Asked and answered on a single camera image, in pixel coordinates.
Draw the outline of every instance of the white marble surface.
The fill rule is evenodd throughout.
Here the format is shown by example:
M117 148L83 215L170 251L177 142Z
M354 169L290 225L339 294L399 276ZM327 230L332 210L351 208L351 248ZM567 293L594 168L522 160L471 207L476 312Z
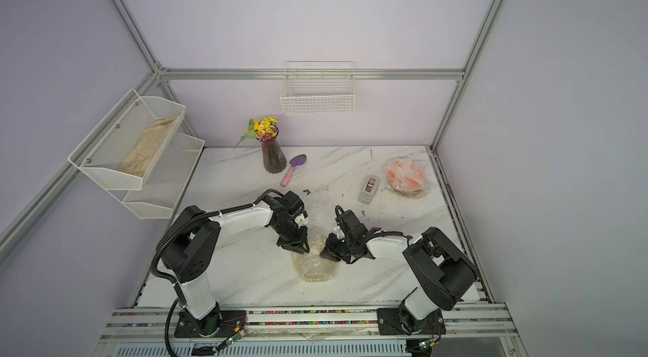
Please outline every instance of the white marble surface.
M455 244L459 239L435 180L424 146L285 147L287 160L306 154L287 188L279 184L285 170L269 174L263 168L260 148L208 148L200 158L180 207L197 205L204 210L249 203L269 188L294 191L308 212L308 235L327 236L335 221L334 207L351 209L367 228L381 227L406 234L440 228ZM391 158L408 157L425 164L432 184L422 199L403 198L385 189L384 167ZM370 175L380 178L371 205L358 201L360 188ZM303 190L310 190L306 195ZM395 304L417 287L406 264L393 260L359 260L338 263L334 279L302 281L292 265L292 253L276 246L270 228L251 229L220 237L207 277L222 306L286 306ZM150 276L138 306L168 307L176 298L167 280ZM478 300L473 285L464 299Z

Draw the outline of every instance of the flower vase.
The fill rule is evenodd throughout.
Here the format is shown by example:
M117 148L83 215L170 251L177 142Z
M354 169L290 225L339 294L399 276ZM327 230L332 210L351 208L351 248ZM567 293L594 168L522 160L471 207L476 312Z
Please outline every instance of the flower vase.
M268 173L276 174L282 172L286 168L286 156L281 151L281 146L277 141L277 136L267 141L261 141L261 151L263 152L263 167L266 168Z

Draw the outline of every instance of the white mesh shelf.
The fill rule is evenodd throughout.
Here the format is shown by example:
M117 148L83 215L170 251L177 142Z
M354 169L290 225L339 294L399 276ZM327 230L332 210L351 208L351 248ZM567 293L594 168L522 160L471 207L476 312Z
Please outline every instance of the white mesh shelf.
M342 63L350 66L352 62ZM281 108L287 115L338 113L353 111L356 91L353 69L301 70L286 69L281 93Z
M180 132L170 140L142 190L129 191L122 203L140 219L168 219L189 183L205 141Z
M185 106L177 102L161 97L140 97L134 91L130 94L135 95L134 102L85 159L77 164L70 158L72 164L104 190L142 190L185 116ZM178 119L142 177L119 171L122 161L135 147L147 126L156 119L176 116Z

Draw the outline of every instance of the plastic bag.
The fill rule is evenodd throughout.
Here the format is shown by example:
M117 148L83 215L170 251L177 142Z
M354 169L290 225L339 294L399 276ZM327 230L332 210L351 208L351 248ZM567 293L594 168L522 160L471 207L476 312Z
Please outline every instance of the plastic bag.
M407 158L392 159L385 168L392 191L407 198L423 198L430 193L432 183L425 178L425 163Z
M308 245L310 253L293 253L292 265L297 274L306 282L324 282L331 280L335 275L338 264L326 258L321 258L320 253L326 245L326 238L322 235L313 235L308 232Z

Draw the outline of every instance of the purple trowel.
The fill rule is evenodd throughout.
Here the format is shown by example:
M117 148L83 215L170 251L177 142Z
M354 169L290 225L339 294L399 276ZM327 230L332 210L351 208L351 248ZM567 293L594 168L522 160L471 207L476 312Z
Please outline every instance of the purple trowel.
M299 155L295 156L290 160L290 170L286 173L286 177L284 177L283 181L281 181L281 187L286 187L288 185L288 182L290 181L290 178L292 177L292 172L295 171L295 166L301 166L306 162L306 155Z

